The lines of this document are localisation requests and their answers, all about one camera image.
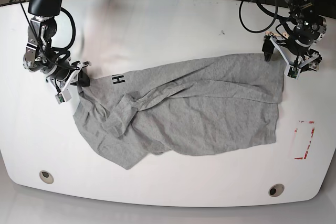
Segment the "grey t-shirt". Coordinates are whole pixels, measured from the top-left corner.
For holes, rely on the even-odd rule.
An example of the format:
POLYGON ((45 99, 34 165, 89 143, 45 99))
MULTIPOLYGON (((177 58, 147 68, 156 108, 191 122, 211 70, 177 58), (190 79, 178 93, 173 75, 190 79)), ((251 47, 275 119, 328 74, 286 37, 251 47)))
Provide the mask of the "grey t-shirt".
POLYGON ((147 155, 216 155, 276 141, 285 62, 233 54, 91 80, 78 89, 78 131, 131 169, 147 155))

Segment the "red tape rectangle marking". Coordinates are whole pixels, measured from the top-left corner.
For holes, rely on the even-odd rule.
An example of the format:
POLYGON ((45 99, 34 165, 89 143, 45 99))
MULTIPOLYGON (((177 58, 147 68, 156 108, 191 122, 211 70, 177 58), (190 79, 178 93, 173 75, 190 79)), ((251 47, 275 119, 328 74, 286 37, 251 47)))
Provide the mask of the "red tape rectangle marking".
POLYGON ((315 121, 299 121, 293 138, 292 156, 294 160, 304 160, 308 156, 315 130, 315 121))

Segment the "left table grommet hole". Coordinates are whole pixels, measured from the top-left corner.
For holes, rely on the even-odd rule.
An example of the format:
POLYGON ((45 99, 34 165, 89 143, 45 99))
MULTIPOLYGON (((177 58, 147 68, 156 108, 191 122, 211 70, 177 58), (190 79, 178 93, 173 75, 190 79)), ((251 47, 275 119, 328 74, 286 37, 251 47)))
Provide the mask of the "left table grommet hole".
POLYGON ((52 174, 45 171, 45 170, 42 170, 42 171, 39 172, 39 177, 46 184, 50 185, 54 182, 54 178, 53 178, 52 174))

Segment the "table grommet hole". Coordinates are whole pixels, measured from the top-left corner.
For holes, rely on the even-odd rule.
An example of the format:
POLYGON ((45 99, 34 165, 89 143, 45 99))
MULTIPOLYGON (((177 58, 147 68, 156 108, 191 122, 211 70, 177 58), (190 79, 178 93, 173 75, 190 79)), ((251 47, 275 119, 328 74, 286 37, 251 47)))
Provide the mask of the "table grommet hole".
POLYGON ((54 182, 54 178, 53 178, 52 174, 45 171, 45 170, 42 170, 42 171, 39 172, 39 177, 46 184, 50 185, 54 182))
POLYGON ((283 184, 275 184, 269 189, 268 194, 270 197, 278 197, 284 192, 284 189, 283 184))

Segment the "right table grommet hole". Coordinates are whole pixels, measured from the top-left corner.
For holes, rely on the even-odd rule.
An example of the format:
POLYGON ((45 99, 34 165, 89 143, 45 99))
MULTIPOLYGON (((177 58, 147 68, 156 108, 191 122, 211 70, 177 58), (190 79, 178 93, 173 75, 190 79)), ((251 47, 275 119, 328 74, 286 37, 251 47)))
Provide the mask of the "right table grommet hole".
POLYGON ((270 197, 278 197, 284 192, 284 189, 283 184, 275 184, 269 189, 268 194, 270 197))

